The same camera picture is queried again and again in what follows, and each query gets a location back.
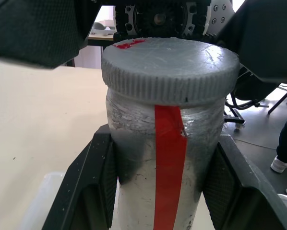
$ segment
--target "gray plastic lid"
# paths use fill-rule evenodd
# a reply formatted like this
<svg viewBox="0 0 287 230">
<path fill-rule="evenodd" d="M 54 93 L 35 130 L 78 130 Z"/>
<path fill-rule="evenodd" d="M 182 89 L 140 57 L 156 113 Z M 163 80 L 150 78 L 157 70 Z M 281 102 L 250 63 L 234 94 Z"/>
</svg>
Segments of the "gray plastic lid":
<svg viewBox="0 0 287 230">
<path fill-rule="evenodd" d="M 160 105 L 204 104 L 225 97 L 239 73 L 235 53 L 178 38 L 125 40 L 107 47 L 101 63 L 110 89 Z"/>
</svg>

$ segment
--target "table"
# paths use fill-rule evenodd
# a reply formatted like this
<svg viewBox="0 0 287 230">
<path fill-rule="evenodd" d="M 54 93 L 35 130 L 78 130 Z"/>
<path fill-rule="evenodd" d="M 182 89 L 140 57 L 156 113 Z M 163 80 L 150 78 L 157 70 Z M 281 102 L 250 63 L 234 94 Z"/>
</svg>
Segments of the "table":
<svg viewBox="0 0 287 230">
<path fill-rule="evenodd" d="M 65 172 L 107 123 L 106 93 L 99 69 L 0 63 L 0 230 L 17 229 L 44 175 Z M 193 229 L 214 229 L 203 199 Z"/>
<path fill-rule="evenodd" d="M 103 36 L 101 34 L 90 34 L 88 37 L 88 46 L 100 46 L 102 51 L 107 47 L 114 44 L 114 35 L 109 34 Z M 74 59 L 66 62 L 66 66 L 75 67 Z"/>
<path fill-rule="evenodd" d="M 114 35 L 109 34 L 107 36 L 103 36 L 101 34 L 90 34 L 88 37 L 88 45 L 89 46 L 102 46 L 107 47 L 114 44 Z"/>
</svg>

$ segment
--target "chair wheel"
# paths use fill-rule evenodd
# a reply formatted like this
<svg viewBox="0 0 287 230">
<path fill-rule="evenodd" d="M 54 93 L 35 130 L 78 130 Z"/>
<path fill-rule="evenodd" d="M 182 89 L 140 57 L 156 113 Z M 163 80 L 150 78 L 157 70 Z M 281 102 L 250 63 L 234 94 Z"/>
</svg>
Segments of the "chair wheel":
<svg viewBox="0 0 287 230">
<path fill-rule="evenodd" d="M 235 129 L 241 130 L 244 127 L 245 127 L 245 123 L 244 124 L 235 123 Z"/>
</svg>

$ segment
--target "gray floor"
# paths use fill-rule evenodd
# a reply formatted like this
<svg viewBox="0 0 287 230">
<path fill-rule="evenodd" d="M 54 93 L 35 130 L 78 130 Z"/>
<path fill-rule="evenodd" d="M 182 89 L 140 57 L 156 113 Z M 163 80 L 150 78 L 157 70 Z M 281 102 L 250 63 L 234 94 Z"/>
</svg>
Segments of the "gray floor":
<svg viewBox="0 0 287 230">
<path fill-rule="evenodd" d="M 285 91 L 276 89 L 262 104 L 272 107 Z M 224 131 L 230 134 L 240 151 L 246 155 L 265 174 L 277 193 L 285 194 L 287 188 L 287 169 L 282 173 L 275 173 L 270 164 L 276 156 L 278 138 L 281 129 L 287 121 L 287 101 L 283 101 L 270 116 L 269 108 L 255 108 L 241 111 L 246 121 L 242 130 L 235 129 L 235 125 L 227 123 Z"/>
</svg>

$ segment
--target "red paint mark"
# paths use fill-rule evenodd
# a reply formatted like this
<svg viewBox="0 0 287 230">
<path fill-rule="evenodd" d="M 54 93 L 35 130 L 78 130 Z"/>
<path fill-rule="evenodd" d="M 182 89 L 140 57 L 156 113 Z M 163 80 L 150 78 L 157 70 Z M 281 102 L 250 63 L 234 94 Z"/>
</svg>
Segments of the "red paint mark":
<svg viewBox="0 0 287 230">
<path fill-rule="evenodd" d="M 156 191 L 153 230 L 173 230 L 186 155 L 187 138 L 177 106 L 155 106 Z"/>
<path fill-rule="evenodd" d="M 131 43 L 125 43 L 122 45 L 114 45 L 115 47 L 119 48 L 119 49 L 128 49 L 131 48 L 133 45 L 138 44 L 138 43 L 142 43 L 145 42 L 144 39 L 137 39 L 137 40 L 133 40 Z"/>
</svg>

